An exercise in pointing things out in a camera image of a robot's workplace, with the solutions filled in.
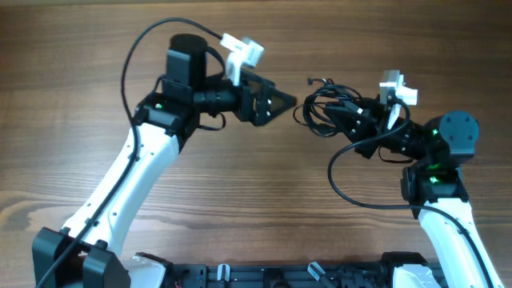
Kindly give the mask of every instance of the wire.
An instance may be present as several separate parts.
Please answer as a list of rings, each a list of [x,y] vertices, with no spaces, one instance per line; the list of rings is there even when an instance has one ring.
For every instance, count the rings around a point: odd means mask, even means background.
[[[356,89],[344,85],[334,84],[333,79],[320,79],[320,78],[308,78],[308,84],[312,85],[313,82],[323,83],[323,86],[316,89],[311,95],[307,96],[304,104],[301,104],[294,109],[293,117],[296,123],[309,127],[311,132],[319,137],[330,138],[338,134],[338,128],[332,120],[328,117],[320,114],[325,108],[333,105],[333,103],[318,102],[318,97],[332,98],[338,100],[339,104],[342,101],[357,102],[362,100],[362,96]],[[297,119],[297,111],[302,108],[302,116],[304,122]],[[319,122],[313,120],[313,116],[319,120]]]
[[[352,203],[354,205],[360,206],[360,207],[370,208],[370,209],[377,209],[377,210],[408,210],[408,209],[429,210],[429,211],[433,211],[435,213],[438,213],[438,214],[440,214],[441,216],[443,216],[445,218],[448,218],[450,221],[452,221],[453,224],[455,224],[455,226],[458,228],[458,230],[461,232],[461,234],[464,235],[464,237],[466,238],[466,240],[470,244],[471,249],[473,250],[474,256],[476,257],[476,259],[478,261],[478,264],[480,265],[480,268],[482,269],[482,273],[484,275],[484,278],[486,279],[487,285],[489,287],[493,287],[492,281],[490,279],[489,271],[487,270],[486,265],[485,265],[485,263],[484,263],[484,261],[482,259],[482,256],[480,255],[480,252],[478,252],[478,248],[474,244],[473,239],[471,238],[469,232],[466,230],[466,228],[464,228],[464,226],[459,221],[457,221],[457,219],[455,219],[454,217],[449,215],[447,212],[445,212],[443,210],[440,210],[438,208],[434,208],[434,207],[430,207],[430,206],[420,206],[420,205],[375,205],[375,204],[366,204],[366,203],[363,203],[363,202],[359,202],[359,201],[353,200],[352,198],[350,198],[346,194],[344,194],[336,186],[336,183],[333,180],[333,165],[334,165],[334,163],[336,162],[336,160],[338,159],[338,157],[341,154],[343,154],[343,153],[347,152],[348,150],[350,150],[352,148],[355,148],[357,146],[369,144],[369,143],[372,143],[372,142],[376,142],[376,141],[378,141],[380,139],[384,139],[386,137],[389,137],[390,135],[395,134],[395,133],[399,132],[400,130],[403,130],[409,124],[409,122],[410,122],[409,107],[407,107],[407,105],[404,103],[404,101],[402,101],[399,98],[394,98],[394,100],[399,105],[401,105],[404,108],[404,110],[406,111],[405,121],[400,126],[398,126],[396,129],[394,129],[394,130],[391,130],[391,131],[389,131],[387,133],[381,134],[381,135],[376,136],[376,137],[367,138],[367,139],[361,140],[359,142],[352,143],[352,144],[350,144],[348,146],[345,146],[344,148],[340,149],[338,152],[336,152],[336,154],[334,154],[332,159],[329,161],[329,165],[327,167],[327,177],[329,179],[329,183],[330,183],[331,187],[343,199],[345,199],[346,201],[348,201],[348,202],[350,202],[350,203]]]
[[[220,131],[220,130],[224,129],[224,127],[226,127],[226,116],[224,116],[224,114],[222,114],[222,113],[219,113],[219,115],[221,115],[221,118],[222,118],[222,126],[221,127],[210,127],[210,126],[206,126],[206,125],[199,125],[198,128],[206,130],[206,131]]]
[[[222,39],[222,36],[213,32],[212,30],[204,27],[201,24],[198,24],[194,21],[184,19],[184,18],[166,18],[163,20],[160,20],[158,22],[153,23],[151,26],[147,27],[135,40],[134,44],[130,48],[130,51],[128,52],[128,55],[126,56],[126,60],[124,63],[124,66],[122,68],[121,73],[121,99],[122,99],[122,105],[125,109],[126,116],[128,117],[128,121],[130,122],[130,127],[132,130],[132,134],[134,136],[134,148],[132,151],[132,154],[130,157],[130,160],[128,161],[128,164],[126,165],[124,171],[121,173],[121,176],[119,176],[119,179],[116,181],[108,195],[105,197],[105,199],[102,201],[102,203],[99,205],[99,207],[96,209],[94,214],[90,217],[89,221],[86,222],[86,225],[83,227],[83,229],[78,233],[78,235],[73,239],[71,244],[68,245],[67,248],[64,249],[64,251],[61,253],[61,255],[55,260],[54,264],[48,269],[48,271],[45,273],[45,275],[41,278],[39,283],[36,285],[36,288],[43,288],[50,276],[56,271],[56,269],[65,261],[67,260],[70,253],[74,250],[76,245],[82,240],[82,238],[85,236],[85,234],[89,231],[89,229],[92,227],[92,225],[98,220],[98,217],[103,212],[103,209],[105,209],[105,206],[109,203],[109,201],[112,199],[112,197],[117,192],[118,188],[130,172],[131,167],[135,163],[135,159],[137,158],[136,155],[138,154],[138,132],[137,127],[135,126],[134,120],[132,119],[132,114],[130,112],[130,108],[128,107],[128,101],[126,100],[126,92],[125,92],[125,81],[126,81],[126,72],[128,70],[128,65],[130,64],[131,56],[135,51],[135,48],[137,48],[137,45],[140,43],[142,38],[148,34],[153,28],[160,26],[161,24],[168,23],[168,22],[183,22],[186,24],[190,24],[194,27],[199,28],[200,30],[203,30],[207,32],[208,34],[218,38]],[[154,92],[156,91],[156,88],[158,87],[159,82],[161,79],[159,78],[157,80],[157,83],[155,84]]]

